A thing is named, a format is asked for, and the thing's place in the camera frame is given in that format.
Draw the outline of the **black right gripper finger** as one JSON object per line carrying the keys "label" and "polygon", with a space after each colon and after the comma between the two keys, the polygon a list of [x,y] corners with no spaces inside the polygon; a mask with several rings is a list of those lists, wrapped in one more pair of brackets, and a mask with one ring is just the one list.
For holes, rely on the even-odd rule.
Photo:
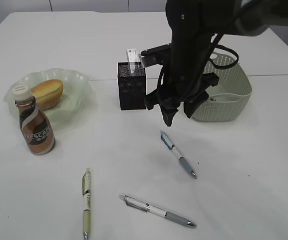
{"label": "black right gripper finger", "polygon": [[184,101],[184,113],[188,118],[191,118],[197,108],[209,98],[206,91],[203,91],[196,96],[193,96]]}
{"label": "black right gripper finger", "polygon": [[175,114],[178,112],[178,107],[166,108],[164,106],[160,106],[163,121],[167,127],[172,125]]}

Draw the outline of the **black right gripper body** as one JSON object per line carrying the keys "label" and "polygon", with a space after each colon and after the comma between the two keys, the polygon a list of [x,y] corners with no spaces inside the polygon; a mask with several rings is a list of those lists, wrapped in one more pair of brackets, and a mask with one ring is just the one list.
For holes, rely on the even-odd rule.
{"label": "black right gripper body", "polygon": [[199,85],[197,91],[186,98],[182,98],[174,85],[169,82],[162,83],[162,80],[168,76],[168,71],[162,69],[159,73],[157,88],[144,96],[144,104],[148,110],[153,109],[155,105],[158,105],[159,107],[164,106],[166,108],[178,108],[185,100],[206,91],[208,87],[217,86],[219,82],[219,77],[215,73],[203,74],[198,81]]}

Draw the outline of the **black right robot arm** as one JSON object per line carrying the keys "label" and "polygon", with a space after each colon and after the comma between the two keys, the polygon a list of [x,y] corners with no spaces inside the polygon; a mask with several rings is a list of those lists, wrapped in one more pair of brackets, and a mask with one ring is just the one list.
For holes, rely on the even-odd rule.
{"label": "black right robot arm", "polygon": [[191,117],[208,98],[207,88],[218,84],[219,77],[204,68],[224,35],[255,37],[269,26],[288,27],[288,0],[170,0],[165,13],[171,42],[139,57],[144,67],[162,67],[144,104],[148,110],[158,105],[167,126],[179,106]]}

